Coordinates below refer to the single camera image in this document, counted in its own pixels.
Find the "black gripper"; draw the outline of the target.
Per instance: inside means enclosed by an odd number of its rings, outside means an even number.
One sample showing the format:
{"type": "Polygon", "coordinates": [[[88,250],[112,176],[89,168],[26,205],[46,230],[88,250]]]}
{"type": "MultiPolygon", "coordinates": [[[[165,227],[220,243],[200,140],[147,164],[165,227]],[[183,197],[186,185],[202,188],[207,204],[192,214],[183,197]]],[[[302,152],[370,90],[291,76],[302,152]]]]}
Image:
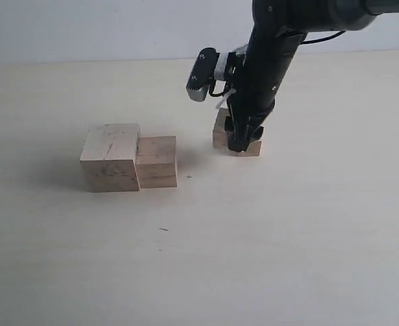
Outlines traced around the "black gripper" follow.
{"type": "Polygon", "coordinates": [[[227,117],[229,150],[244,152],[249,147],[250,139],[261,139],[264,127],[260,125],[273,111],[276,93],[304,40],[303,32],[251,34],[244,64],[233,79],[235,94],[229,97],[233,116],[227,117]],[[250,138],[249,130],[254,130],[250,138]]]}

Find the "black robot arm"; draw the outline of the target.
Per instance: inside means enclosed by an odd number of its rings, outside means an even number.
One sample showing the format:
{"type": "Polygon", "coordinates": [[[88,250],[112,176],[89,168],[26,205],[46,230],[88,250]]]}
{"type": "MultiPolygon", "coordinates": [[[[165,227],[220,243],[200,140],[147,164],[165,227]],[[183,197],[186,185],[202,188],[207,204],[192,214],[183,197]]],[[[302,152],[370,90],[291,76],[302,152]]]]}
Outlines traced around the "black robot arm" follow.
{"type": "Polygon", "coordinates": [[[246,151],[263,134],[263,122],[276,93],[308,33],[359,31],[376,16],[399,13],[399,1],[253,1],[253,30],[229,81],[227,146],[246,151]]]}

